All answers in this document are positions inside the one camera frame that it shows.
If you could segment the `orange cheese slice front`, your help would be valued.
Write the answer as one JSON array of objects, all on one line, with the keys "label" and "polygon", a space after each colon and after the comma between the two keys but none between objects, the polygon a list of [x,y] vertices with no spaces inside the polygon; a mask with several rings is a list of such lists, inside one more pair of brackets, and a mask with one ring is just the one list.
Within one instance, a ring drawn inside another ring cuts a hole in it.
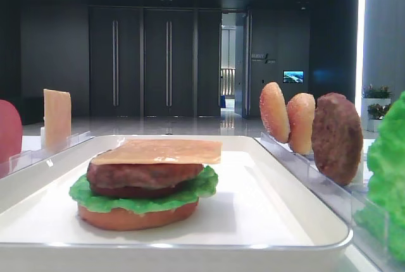
[{"label": "orange cheese slice front", "polygon": [[127,140],[91,159],[105,164],[218,164],[222,143],[208,140],[139,139]]}]

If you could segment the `orange cheese slice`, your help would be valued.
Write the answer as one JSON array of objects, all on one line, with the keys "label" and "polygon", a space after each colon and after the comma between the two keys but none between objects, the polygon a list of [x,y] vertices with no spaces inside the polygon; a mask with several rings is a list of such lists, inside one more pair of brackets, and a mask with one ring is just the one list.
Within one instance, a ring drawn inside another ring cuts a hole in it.
[{"label": "orange cheese slice", "polygon": [[127,140],[91,159],[105,164],[218,164],[222,143],[208,140],[139,139]]},{"label": "orange cheese slice", "polygon": [[72,132],[72,101],[69,92],[44,89],[45,147],[62,146]]}]

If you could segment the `brown meat patty on burger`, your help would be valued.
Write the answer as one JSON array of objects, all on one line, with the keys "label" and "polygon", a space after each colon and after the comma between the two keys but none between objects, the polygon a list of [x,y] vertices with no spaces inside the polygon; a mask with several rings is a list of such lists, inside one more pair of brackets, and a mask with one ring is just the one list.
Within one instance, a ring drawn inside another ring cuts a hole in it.
[{"label": "brown meat patty on burger", "polygon": [[160,189],[195,178],[202,164],[94,164],[87,170],[89,183],[102,188]]}]

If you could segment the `brown meat patty standing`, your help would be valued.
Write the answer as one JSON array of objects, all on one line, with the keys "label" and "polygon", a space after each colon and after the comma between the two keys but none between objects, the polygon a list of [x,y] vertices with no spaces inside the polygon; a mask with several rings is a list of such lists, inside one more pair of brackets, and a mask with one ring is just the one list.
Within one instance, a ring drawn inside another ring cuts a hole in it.
[{"label": "brown meat patty standing", "polygon": [[361,120],[355,105],[334,92],[319,97],[311,143],[318,171],[340,186],[350,184],[363,148]]}]

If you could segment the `green lettuce leaf on burger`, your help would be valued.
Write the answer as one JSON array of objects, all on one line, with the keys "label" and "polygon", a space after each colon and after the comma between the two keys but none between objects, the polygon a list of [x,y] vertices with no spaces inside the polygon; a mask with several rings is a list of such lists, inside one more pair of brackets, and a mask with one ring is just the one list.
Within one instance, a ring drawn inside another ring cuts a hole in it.
[{"label": "green lettuce leaf on burger", "polygon": [[112,209],[122,208],[135,214],[146,214],[177,209],[201,197],[211,197],[216,193],[217,184],[217,173],[212,167],[205,166],[195,179],[187,180],[184,188],[172,195],[158,199],[122,199],[96,195],[83,175],[70,187],[69,195],[91,212],[108,213]]}]

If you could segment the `orange cheese slice rear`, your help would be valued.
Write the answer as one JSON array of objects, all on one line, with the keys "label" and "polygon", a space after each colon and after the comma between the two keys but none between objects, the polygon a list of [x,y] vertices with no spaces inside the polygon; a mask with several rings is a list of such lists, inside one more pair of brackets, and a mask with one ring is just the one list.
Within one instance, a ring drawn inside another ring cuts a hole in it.
[{"label": "orange cheese slice rear", "polygon": [[72,101],[69,92],[44,89],[45,147],[62,146],[72,132]]}]

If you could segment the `red tomato slice standing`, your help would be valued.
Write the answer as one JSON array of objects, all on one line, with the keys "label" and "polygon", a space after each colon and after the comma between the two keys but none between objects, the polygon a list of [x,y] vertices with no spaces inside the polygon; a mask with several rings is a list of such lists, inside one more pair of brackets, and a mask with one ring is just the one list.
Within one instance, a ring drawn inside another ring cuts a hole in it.
[{"label": "red tomato slice standing", "polygon": [[1,99],[1,163],[22,149],[23,127],[20,114],[12,103]]}]

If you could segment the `green lettuce leaf standing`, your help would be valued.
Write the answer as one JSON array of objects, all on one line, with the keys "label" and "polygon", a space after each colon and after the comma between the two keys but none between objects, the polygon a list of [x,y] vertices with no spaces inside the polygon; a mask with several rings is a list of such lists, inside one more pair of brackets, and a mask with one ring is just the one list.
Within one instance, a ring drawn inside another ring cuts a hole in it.
[{"label": "green lettuce leaf standing", "polygon": [[354,220],[404,262],[404,93],[382,120],[379,136],[368,148],[367,167],[373,173],[367,193],[371,204],[356,212]]}]

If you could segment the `bun slice standing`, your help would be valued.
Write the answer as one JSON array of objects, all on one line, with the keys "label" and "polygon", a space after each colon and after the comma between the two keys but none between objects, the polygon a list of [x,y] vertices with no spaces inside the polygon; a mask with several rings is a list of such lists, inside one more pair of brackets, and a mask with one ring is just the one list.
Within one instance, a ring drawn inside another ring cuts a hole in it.
[{"label": "bun slice standing", "polygon": [[298,93],[287,103],[290,133],[289,147],[298,154],[312,150],[311,135],[315,117],[315,99],[312,94]]},{"label": "bun slice standing", "polygon": [[277,141],[287,143],[290,126],[284,95],[276,82],[263,87],[259,98],[261,120],[268,133]]}]

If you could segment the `dark double doors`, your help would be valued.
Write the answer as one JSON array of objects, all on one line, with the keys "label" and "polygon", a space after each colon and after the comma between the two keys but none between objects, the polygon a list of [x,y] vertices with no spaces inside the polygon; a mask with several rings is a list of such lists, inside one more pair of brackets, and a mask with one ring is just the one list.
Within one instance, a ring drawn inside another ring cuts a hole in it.
[{"label": "dark double doors", "polygon": [[90,9],[92,116],[218,116],[221,13]]}]

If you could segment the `white rectangular tray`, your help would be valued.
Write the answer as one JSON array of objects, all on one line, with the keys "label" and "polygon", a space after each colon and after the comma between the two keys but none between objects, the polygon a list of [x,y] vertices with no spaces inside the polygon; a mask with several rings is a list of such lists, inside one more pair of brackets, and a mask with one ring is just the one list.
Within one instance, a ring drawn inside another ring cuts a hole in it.
[{"label": "white rectangular tray", "polygon": [[250,137],[220,136],[214,196],[187,220],[134,232],[82,222],[69,197],[94,137],[1,180],[2,271],[336,271],[351,227]]}]

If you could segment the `bottom bun slice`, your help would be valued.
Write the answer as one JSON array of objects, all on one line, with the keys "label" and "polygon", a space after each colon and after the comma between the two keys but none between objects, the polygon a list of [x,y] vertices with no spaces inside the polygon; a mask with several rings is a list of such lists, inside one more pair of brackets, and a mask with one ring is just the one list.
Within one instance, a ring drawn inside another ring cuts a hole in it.
[{"label": "bottom bun slice", "polygon": [[97,213],[78,205],[78,215],[86,223],[102,230],[145,230],[183,221],[195,212],[198,204],[199,201],[195,201],[176,209],[144,214],[135,214],[122,208],[112,209],[108,213]]}]

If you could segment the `potted plants white planter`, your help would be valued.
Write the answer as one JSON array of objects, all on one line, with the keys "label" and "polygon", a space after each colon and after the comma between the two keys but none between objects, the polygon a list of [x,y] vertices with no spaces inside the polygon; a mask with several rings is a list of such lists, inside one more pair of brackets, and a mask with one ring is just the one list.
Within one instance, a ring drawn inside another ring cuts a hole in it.
[{"label": "potted plants white planter", "polygon": [[361,101],[361,124],[364,130],[377,132],[378,126],[391,105],[391,91],[388,86],[363,87]]}]

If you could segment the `wall display screen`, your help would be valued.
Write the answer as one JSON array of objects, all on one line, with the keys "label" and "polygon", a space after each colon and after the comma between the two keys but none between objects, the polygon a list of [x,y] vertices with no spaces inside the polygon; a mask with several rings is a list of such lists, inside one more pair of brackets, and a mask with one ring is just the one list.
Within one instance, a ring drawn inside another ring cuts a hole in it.
[{"label": "wall display screen", "polygon": [[283,83],[303,83],[303,71],[283,71]]}]

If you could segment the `clear acrylic right rail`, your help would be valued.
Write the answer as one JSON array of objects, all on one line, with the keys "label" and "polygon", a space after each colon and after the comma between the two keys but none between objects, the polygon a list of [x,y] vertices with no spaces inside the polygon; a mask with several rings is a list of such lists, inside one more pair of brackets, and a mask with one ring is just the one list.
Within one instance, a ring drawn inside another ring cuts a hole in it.
[{"label": "clear acrylic right rail", "polygon": [[389,213],[367,198],[364,173],[368,170],[364,161],[360,179],[340,187],[318,172],[312,154],[294,154],[264,132],[259,141],[354,230],[352,244],[339,261],[337,271],[404,271],[404,262],[396,260],[393,253],[394,244],[404,240],[404,229],[396,228]]}]

